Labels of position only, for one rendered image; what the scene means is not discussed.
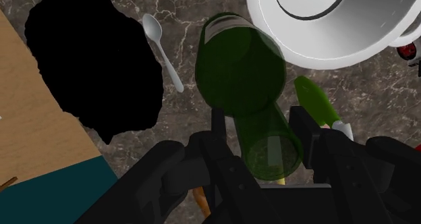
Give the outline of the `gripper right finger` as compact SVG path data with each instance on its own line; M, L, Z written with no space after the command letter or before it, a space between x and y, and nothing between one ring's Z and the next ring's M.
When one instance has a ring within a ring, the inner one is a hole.
M421 151L387 136L358 144L300 106L289 126L315 183L330 184L340 224L421 224Z

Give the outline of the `white spoon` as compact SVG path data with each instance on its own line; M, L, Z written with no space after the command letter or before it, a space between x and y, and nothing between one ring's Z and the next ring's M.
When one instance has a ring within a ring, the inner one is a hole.
M153 41L156 46L158 47L163 60L165 62L165 67L167 68L168 74L173 82L173 85L178 92L184 91L184 85L182 84L176 70L174 69L172 63L168 59L165 51L161 46L161 37L163 34L163 30L159 21L152 15L146 13L142 16L142 23L144 28L144 33L149 37L151 41Z

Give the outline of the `green glass bottle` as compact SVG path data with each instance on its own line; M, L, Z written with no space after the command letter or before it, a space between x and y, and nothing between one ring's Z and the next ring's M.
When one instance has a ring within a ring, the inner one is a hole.
M277 104L285 79L281 50L246 18L223 12L205 23L196 85L207 105L233 119L242 159L257 179L287 177L302 160L300 141Z

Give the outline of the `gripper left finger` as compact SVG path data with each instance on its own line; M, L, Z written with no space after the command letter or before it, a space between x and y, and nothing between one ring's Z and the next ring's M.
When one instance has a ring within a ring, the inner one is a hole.
M211 129L192 134L187 146L172 140L153 146L74 224L164 224L198 187L212 210L203 224L280 224L244 162L228 147L222 109L211 111Z

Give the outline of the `orange wooden stick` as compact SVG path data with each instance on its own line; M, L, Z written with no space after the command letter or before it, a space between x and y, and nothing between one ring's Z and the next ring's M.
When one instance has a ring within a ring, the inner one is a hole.
M210 211L210 208L208 206L208 202L207 202L206 196L204 194L203 188L202 187L194 188L192 190L192 193L193 193L195 201L198 204L198 206L200 207L204 217L207 218L210 215L211 211Z

